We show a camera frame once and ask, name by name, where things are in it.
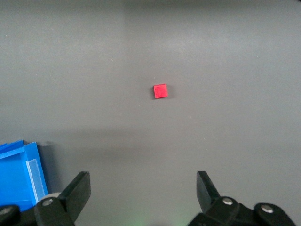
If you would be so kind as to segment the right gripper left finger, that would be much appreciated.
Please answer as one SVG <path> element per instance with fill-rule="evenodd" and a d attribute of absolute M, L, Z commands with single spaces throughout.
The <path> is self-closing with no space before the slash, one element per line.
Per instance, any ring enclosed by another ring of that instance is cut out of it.
<path fill-rule="evenodd" d="M 57 197 L 46 197 L 34 207 L 39 226 L 73 226 L 91 195 L 90 173 L 80 172 Z"/>

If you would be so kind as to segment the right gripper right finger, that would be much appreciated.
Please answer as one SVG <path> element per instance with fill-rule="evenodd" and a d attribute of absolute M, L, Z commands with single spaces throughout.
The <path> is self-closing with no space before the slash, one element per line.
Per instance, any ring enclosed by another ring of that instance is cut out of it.
<path fill-rule="evenodd" d="M 254 211 L 228 196 L 221 196 L 205 171 L 197 172 L 196 192 L 201 213 L 190 226 L 257 226 Z"/>

